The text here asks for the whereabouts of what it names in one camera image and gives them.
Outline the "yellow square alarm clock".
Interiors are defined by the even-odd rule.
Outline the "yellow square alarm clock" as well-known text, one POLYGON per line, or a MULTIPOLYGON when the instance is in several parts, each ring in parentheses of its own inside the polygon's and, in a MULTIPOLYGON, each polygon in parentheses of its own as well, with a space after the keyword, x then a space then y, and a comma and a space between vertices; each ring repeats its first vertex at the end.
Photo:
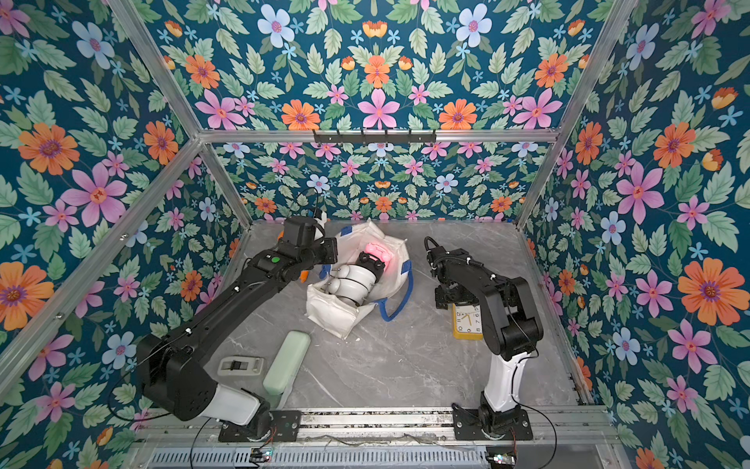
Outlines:
POLYGON ((452 305, 453 332, 457 340, 482 340, 482 314, 479 305, 452 305))

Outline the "white canvas tote bag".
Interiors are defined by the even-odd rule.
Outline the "white canvas tote bag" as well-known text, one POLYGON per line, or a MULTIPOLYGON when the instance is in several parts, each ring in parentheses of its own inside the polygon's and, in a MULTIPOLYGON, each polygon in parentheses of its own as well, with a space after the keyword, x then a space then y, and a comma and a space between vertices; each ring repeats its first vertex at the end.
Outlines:
POLYGON ((392 322, 414 291, 407 242, 372 222, 347 226, 336 236, 337 261, 323 267, 307 288, 306 317, 339 339, 370 313, 392 322))

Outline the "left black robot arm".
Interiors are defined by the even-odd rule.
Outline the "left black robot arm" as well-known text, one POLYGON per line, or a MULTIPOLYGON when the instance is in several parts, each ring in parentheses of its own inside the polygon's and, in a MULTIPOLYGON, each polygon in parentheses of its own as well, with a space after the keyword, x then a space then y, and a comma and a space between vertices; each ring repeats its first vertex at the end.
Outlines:
POLYGON ((304 271, 337 260, 337 242, 326 236, 326 217, 291 216, 281 238, 247 260, 236 280, 200 313, 162 337, 137 346, 142 394, 182 421, 197 417, 234 424, 258 441, 271 430, 271 408, 259 395, 216 381, 205 365, 256 309, 304 271))

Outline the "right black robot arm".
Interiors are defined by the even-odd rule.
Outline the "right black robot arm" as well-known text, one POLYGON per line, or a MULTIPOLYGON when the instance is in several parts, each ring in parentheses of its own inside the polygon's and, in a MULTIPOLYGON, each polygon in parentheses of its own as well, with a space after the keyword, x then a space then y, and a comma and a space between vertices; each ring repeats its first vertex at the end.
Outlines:
POLYGON ((454 404, 456 422, 499 439, 527 422, 520 401, 521 380, 544 337, 531 288, 523 277, 492 272, 465 249, 449 250, 430 236, 424 238, 424 247, 431 275, 437 280, 436 307, 449 311, 455 326, 460 308, 478 314, 480 335, 491 353, 479 407, 473 412, 454 404))

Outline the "white twin-bell alarm clock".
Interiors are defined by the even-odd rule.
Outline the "white twin-bell alarm clock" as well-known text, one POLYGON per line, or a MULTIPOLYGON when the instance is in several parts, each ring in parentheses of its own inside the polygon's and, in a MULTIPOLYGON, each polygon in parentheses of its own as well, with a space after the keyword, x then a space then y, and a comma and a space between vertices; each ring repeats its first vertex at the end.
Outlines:
POLYGON ((338 270, 332 272, 332 279, 334 277, 347 277, 348 279, 355 279, 360 283, 364 283, 371 289, 373 289, 376 279, 367 270, 359 267, 358 265, 348 264, 340 267, 338 270))

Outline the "pink alarm clock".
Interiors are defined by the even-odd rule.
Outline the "pink alarm clock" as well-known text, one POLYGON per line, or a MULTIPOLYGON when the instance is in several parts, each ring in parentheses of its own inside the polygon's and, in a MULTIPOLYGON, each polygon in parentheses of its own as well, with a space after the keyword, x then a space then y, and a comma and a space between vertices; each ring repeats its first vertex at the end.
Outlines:
POLYGON ((388 266, 393 259, 393 252, 382 243, 369 242, 365 248, 363 248, 363 251, 368 255, 379 259, 385 264, 385 266, 388 266))

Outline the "pale green oblong case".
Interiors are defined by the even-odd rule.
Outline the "pale green oblong case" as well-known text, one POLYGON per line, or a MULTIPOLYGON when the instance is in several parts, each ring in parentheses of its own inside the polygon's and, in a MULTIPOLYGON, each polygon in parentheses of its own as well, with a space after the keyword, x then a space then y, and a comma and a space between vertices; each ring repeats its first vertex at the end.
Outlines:
POLYGON ((308 333, 293 330, 287 334, 263 381, 268 395, 282 396, 291 388, 310 345, 308 333))

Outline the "black hook rail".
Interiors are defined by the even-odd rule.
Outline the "black hook rail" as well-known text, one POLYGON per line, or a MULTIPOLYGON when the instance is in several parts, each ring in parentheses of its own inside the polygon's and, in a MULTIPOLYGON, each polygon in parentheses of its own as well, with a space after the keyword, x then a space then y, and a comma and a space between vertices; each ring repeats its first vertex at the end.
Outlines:
POLYGON ((314 131, 314 142, 318 144, 433 144, 438 141, 436 131, 383 130, 383 131, 314 131))

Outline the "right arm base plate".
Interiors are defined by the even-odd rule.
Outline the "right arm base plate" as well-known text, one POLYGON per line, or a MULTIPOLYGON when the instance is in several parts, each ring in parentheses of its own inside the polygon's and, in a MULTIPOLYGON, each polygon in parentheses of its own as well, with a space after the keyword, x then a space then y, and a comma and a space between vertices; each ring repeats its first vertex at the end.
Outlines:
POLYGON ((451 405, 454 438, 457 441, 531 441, 529 415, 515 405, 507 412, 495 412, 488 404, 479 408, 451 405))

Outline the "white wall light switch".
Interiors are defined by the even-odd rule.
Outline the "white wall light switch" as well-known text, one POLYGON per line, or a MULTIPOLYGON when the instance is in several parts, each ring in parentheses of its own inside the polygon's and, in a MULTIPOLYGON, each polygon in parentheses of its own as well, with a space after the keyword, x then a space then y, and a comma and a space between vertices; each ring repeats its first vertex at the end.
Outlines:
POLYGON ((264 358, 230 356, 221 359, 217 372, 224 377, 255 377, 262 374, 264 365, 264 358))

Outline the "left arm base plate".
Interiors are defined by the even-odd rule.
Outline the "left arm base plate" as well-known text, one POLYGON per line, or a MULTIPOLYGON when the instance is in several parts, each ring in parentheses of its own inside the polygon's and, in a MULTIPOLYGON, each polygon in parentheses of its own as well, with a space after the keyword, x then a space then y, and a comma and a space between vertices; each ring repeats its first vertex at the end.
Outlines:
POLYGON ((301 420, 299 410, 261 412, 244 426, 224 422, 218 440, 220 443, 296 442, 301 420))

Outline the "aluminium front rail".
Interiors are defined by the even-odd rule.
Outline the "aluminium front rail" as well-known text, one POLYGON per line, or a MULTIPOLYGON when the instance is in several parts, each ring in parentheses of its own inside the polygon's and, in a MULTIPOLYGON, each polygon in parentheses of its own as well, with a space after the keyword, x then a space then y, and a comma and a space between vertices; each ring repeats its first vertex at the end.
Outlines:
POLYGON ((257 443, 440 446, 509 442, 527 445, 618 444, 603 406, 523 409, 518 423, 486 431, 476 416, 447 408, 305 408, 274 412, 271 430, 257 443))

